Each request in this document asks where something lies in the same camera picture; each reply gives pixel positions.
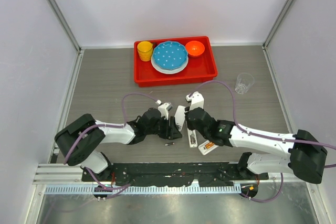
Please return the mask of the slim white remote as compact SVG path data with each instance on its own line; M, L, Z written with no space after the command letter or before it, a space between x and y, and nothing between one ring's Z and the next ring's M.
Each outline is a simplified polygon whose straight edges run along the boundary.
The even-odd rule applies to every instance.
M187 123L186 123L186 128L187 128L187 136L188 136L188 142L189 142L190 148L198 147L196 131L191 130Z

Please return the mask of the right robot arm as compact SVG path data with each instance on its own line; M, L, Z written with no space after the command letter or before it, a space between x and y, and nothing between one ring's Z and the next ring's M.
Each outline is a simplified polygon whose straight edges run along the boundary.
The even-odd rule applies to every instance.
M308 131L279 134L259 131L227 120L216 120L204 109L186 113L187 127L216 146L243 147L256 153L243 153L237 173L250 179L262 173L288 173L312 184L320 184L327 150Z

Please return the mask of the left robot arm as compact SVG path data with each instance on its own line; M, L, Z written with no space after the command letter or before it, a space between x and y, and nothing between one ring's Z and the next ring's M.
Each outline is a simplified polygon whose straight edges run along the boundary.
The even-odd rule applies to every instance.
M69 166L81 165L93 172L98 180L105 182L112 174L110 162L102 152L96 151L100 144L138 144L148 136L157 135L165 140L182 138L175 117L169 116L165 104L149 108L142 116L126 124L108 124L84 114L55 135L55 143Z

